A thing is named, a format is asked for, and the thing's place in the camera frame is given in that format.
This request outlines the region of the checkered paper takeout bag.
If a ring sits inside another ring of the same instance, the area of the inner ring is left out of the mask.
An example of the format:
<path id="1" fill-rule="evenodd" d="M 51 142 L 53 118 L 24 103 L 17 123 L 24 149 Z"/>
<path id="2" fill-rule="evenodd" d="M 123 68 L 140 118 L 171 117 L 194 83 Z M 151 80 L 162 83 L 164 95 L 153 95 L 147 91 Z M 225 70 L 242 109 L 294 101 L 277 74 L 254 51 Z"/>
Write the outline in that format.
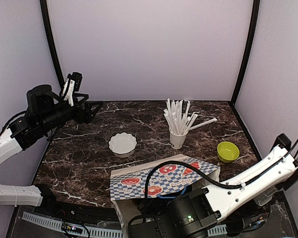
<path id="1" fill-rule="evenodd" d="M 189 164 L 215 181 L 219 181 L 220 167 L 201 159 L 178 154 L 145 164 L 118 169 L 111 172 L 110 200 L 114 204 L 121 224 L 123 237 L 127 238 L 127 223 L 140 211 L 136 202 L 145 197 L 145 182 L 149 172 L 163 162 L 179 161 Z M 208 185 L 209 183 L 194 171 L 181 165 L 166 165 L 153 173 L 149 181 L 148 198 L 170 196 L 172 193 L 181 192 L 189 185 L 193 189 Z"/>

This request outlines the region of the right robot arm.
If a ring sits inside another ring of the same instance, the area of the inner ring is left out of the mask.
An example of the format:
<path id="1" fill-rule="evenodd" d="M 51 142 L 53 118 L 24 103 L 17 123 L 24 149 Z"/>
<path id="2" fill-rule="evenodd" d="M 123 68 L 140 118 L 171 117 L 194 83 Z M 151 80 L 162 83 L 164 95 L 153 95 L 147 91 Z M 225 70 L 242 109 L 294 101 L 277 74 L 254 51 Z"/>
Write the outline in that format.
<path id="1" fill-rule="evenodd" d="M 287 189 L 298 181 L 298 139 L 292 147 L 277 144 L 253 167 L 224 182 L 217 182 L 197 168 L 180 161 L 166 161 L 147 175 L 144 203 L 148 202 L 149 180 L 155 171 L 166 165 L 181 165 L 191 169 L 209 185 L 174 198 L 162 216 L 144 213 L 133 217 L 127 225 L 130 238 L 206 238 L 208 230 L 226 220 L 243 207 L 254 215 L 263 206 L 260 194 L 272 189 Z"/>

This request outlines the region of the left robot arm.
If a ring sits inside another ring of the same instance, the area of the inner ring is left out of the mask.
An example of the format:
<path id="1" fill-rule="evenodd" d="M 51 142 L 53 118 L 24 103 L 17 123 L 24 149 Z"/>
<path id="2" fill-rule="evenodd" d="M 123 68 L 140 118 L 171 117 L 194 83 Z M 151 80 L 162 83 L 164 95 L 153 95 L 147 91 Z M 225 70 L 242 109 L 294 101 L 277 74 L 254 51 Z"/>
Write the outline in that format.
<path id="1" fill-rule="evenodd" d="M 52 91 L 51 85 L 39 85 L 26 94 L 28 108 L 14 115 L 0 133 L 0 165 L 12 156 L 27 150 L 48 133 L 57 132 L 67 122 L 79 124 L 93 121 L 103 106 L 90 101 L 87 94 L 74 93 L 73 105 Z M 0 206 L 28 205 L 41 207 L 49 216 L 60 212 L 60 205 L 47 185 L 15 186 L 0 184 Z"/>

